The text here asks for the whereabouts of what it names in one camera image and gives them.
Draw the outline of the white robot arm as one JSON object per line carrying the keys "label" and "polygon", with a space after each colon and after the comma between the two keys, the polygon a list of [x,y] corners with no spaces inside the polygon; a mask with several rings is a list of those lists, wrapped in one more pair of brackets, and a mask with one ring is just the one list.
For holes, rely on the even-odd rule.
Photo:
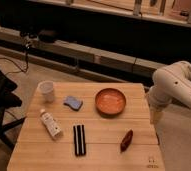
{"label": "white robot arm", "polygon": [[153,73],[152,80],[153,86],[146,94],[151,124],[161,119],[162,110],[173,98],[191,109],[191,63],[179,61],[160,67]]}

